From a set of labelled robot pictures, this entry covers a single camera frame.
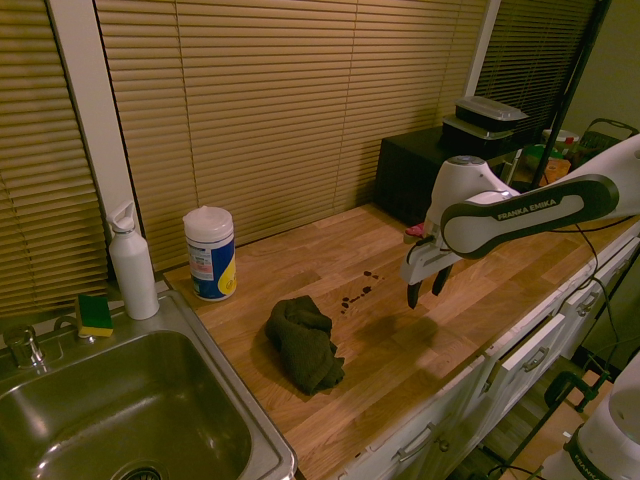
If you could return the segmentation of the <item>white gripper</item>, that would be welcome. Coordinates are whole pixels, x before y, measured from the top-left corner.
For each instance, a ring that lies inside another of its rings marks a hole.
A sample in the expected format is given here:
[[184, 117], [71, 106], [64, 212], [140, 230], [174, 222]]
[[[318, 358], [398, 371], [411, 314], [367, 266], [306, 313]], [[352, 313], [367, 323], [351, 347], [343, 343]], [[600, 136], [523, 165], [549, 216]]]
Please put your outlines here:
[[437, 273], [431, 293], [438, 296], [453, 268], [458, 256], [453, 253], [444, 241], [429, 235], [415, 243], [401, 263], [400, 276], [408, 284], [407, 304], [415, 309], [421, 294], [423, 280]]

